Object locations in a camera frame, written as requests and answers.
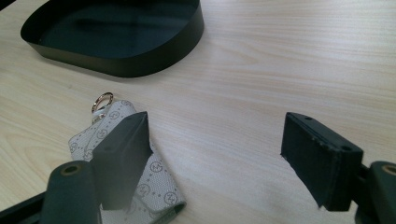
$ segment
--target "black oval tray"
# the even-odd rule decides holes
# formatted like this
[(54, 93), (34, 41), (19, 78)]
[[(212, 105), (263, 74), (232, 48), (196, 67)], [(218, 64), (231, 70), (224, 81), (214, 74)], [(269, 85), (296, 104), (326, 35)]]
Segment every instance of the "black oval tray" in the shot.
[(199, 0), (52, 0), (21, 37), (43, 57), (115, 77), (141, 77), (177, 63), (204, 31)]

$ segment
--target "metal key ring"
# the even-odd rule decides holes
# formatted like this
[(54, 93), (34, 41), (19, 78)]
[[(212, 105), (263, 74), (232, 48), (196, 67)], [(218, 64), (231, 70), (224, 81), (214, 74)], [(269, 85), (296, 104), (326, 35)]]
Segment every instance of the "metal key ring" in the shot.
[(113, 102), (113, 93), (111, 93), (111, 92), (103, 93), (101, 96), (99, 96), (99, 98), (96, 99), (95, 103), (93, 104), (92, 110), (91, 110), (92, 113), (97, 110), (97, 107), (99, 106), (99, 104), (102, 103), (102, 101), (104, 101), (107, 96), (110, 97), (107, 105), (111, 105), (111, 103)]

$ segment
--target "gold ring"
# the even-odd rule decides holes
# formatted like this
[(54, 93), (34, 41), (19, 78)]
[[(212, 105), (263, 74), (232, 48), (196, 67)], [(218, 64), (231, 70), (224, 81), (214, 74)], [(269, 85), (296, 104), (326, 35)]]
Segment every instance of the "gold ring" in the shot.
[(111, 92), (103, 93), (101, 96), (99, 96), (99, 98), (96, 99), (95, 103), (93, 104), (92, 110), (91, 110), (92, 113), (96, 111), (96, 109), (99, 106), (99, 104), (102, 101), (104, 101), (107, 96), (110, 97), (109, 100), (108, 100), (107, 105), (111, 105), (111, 103), (113, 102), (113, 93), (111, 93)]

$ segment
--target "light wood grain surface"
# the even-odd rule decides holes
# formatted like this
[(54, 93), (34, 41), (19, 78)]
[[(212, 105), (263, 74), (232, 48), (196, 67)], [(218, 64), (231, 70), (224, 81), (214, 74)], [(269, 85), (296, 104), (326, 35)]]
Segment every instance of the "light wood grain surface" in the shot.
[(187, 198), (172, 223), (354, 223), (318, 209), (279, 153), (285, 114), (320, 120), (396, 162), (396, 2), (203, 0), (205, 32), (157, 74), (110, 77), (47, 60), (20, 37), (46, 1), (0, 12), (0, 210), (46, 189), (106, 91), (148, 111)]

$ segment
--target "white monogram canvas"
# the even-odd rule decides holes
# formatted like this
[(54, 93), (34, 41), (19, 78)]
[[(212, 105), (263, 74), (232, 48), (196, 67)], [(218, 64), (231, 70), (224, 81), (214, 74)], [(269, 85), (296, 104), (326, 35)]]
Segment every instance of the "white monogram canvas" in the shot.
[[(106, 108), (104, 118), (69, 140), (75, 161), (90, 161), (92, 151), (126, 117), (136, 113), (132, 103), (117, 101)], [(150, 143), (153, 154), (139, 180), (132, 203), (117, 211), (101, 209), (104, 224), (169, 223), (184, 207), (185, 200), (160, 154)]]

